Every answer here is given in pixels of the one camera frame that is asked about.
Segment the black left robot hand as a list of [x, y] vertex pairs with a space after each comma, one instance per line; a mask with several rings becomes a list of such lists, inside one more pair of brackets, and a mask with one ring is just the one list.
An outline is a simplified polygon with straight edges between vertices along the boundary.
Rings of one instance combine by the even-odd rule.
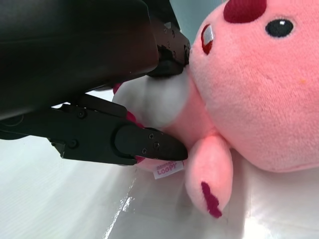
[[179, 140], [89, 92], [177, 75], [189, 50], [167, 0], [3, 0], [0, 137], [43, 137], [80, 161], [185, 160]]

